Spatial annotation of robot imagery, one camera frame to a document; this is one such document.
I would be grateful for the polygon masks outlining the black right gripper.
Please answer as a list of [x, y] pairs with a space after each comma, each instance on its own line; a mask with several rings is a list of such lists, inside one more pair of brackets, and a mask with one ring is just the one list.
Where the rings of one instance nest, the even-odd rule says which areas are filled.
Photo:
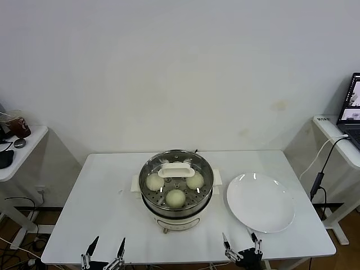
[[236, 253], [232, 250], [230, 242], [226, 238], [225, 234], [222, 233], [223, 245], [225, 248], [225, 256], [231, 260], [235, 261], [235, 265], [244, 268], [247, 270], [262, 270], [262, 257], [263, 252], [261, 249], [262, 239], [258, 238], [254, 231], [249, 227], [246, 227], [248, 234], [254, 244], [254, 247], [239, 251]]

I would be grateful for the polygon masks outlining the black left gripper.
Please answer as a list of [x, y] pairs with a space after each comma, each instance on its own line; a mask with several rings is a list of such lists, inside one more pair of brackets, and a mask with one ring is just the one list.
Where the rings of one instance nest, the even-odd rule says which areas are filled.
[[91, 261], [91, 257], [95, 251], [96, 245], [98, 243], [99, 236], [97, 236], [93, 242], [88, 246], [85, 253], [80, 255], [81, 269], [89, 270], [120, 270], [124, 269], [124, 251], [125, 251], [125, 237], [123, 238], [119, 250], [116, 254], [116, 257], [109, 262], [98, 262]]

